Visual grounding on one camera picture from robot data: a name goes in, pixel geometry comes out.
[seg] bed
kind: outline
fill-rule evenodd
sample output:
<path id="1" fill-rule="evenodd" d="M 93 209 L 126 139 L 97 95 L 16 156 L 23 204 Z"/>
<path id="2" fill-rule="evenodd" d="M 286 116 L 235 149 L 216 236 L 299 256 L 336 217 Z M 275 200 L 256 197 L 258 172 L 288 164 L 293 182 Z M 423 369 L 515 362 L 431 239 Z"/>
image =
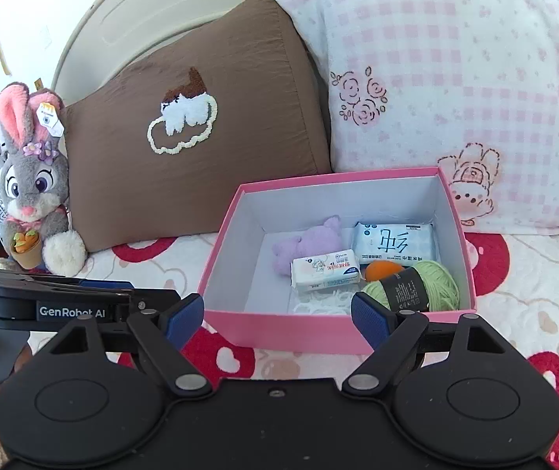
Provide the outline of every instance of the bed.
<path id="1" fill-rule="evenodd" d="M 123 67 L 221 16 L 243 0 L 98 0 L 69 39 L 52 89 L 80 100 Z M 79 276 L 130 280 L 183 297 L 195 292 L 215 234 L 116 246 L 90 255 Z M 559 235 L 467 233 L 478 312 L 529 358 L 559 391 Z M 41 347 L 50 334 L 34 333 Z M 213 383 L 221 377 L 343 380 L 364 356 L 313 355 L 238 348 L 204 325 L 185 355 Z M 127 363 L 125 355 L 112 359 Z M 430 354 L 426 364 L 445 358 Z M 559 468 L 559 439 L 549 460 Z"/>

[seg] pink inner ear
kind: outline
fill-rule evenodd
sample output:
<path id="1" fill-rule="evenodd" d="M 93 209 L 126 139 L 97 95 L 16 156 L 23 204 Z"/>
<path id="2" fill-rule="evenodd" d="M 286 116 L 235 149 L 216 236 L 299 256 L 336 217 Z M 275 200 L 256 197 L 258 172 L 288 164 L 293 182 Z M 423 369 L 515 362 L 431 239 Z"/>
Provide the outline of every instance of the pink inner ear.
<path id="1" fill-rule="evenodd" d="M 59 110 L 61 108 L 61 102 L 59 100 L 59 97 L 55 95 L 55 93 L 43 92 L 30 97 L 29 107 L 31 108 L 31 113 L 34 117 L 34 142 L 46 141 L 47 139 L 51 139 L 49 131 L 46 127 L 40 125 L 40 121 L 38 120 L 38 117 L 36 115 L 36 110 L 41 103 L 49 103 L 55 106 L 55 109 L 58 112 L 58 117 Z"/>
<path id="2" fill-rule="evenodd" d="M 24 114 L 29 93 L 21 84 L 12 84 L 0 94 L 0 122 L 16 146 L 24 144 L 27 131 Z"/>

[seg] purple plush toy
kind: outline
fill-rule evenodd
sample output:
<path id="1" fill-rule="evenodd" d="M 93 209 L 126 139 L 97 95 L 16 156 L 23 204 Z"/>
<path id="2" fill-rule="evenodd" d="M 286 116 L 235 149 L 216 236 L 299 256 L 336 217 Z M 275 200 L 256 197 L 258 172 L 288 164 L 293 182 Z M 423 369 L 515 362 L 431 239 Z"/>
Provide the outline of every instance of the purple plush toy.
<path id="1" fill-rule="evenodd" d="M 296 258 L 318 256 L 343 251 L 340 237 L 340 217 L 330 217 L 322 226 L 313 226 L 300 237 L 291 237 L 273 246 L 273 268 L 280 276 L 290 276 L 290 266 Z"/>

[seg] pillow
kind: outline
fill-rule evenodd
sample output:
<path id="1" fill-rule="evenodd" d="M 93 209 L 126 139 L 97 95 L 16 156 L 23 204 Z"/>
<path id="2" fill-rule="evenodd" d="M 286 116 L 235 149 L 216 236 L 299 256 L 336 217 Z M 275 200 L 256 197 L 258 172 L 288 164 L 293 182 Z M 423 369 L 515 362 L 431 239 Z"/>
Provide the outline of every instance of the pillow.
<path id="1" fill-rule="evenodd" d="M 277 0 L 337 172 L 434 166 L 474 232 L 559 232 L 559 0 Z"/>
<path id="2" fill-rule="evenodd" d="M 331 171 L 307 50 L 274 0 L 131 64 L 62 121 L 90 252 L 218 231 L 241 183 Z"/>

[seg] green yarn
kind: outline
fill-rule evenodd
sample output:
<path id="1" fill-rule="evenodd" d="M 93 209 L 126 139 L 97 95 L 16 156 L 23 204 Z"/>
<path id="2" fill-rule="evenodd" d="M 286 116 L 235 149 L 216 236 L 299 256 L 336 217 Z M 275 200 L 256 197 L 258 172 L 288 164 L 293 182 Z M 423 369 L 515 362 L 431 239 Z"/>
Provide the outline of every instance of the green yarn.
<path id="1" fill-rule="evenodd" d="M 455 311 L 460 308 L 458 285 L 443 265 L 436 261 L 424 260 L 412 268 L 416 269 L 425 285 L 430 311 Z M 390 309 L 384 287 L 378 280 L 369 282 L 362 291 Z"/>

